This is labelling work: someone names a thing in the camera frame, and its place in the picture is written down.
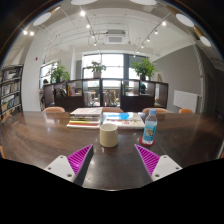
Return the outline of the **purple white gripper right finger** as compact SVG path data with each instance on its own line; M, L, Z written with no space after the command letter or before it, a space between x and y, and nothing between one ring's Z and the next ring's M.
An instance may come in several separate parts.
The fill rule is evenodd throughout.
M159 156L137 144L135 144L135 152L145 184L157 181L182 169L168 155Z

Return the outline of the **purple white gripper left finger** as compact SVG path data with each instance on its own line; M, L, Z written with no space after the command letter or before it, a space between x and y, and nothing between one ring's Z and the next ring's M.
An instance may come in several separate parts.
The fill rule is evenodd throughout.
M45 171L82 186L92 156L93 145L90 144L69 156L58 156L45 168Z

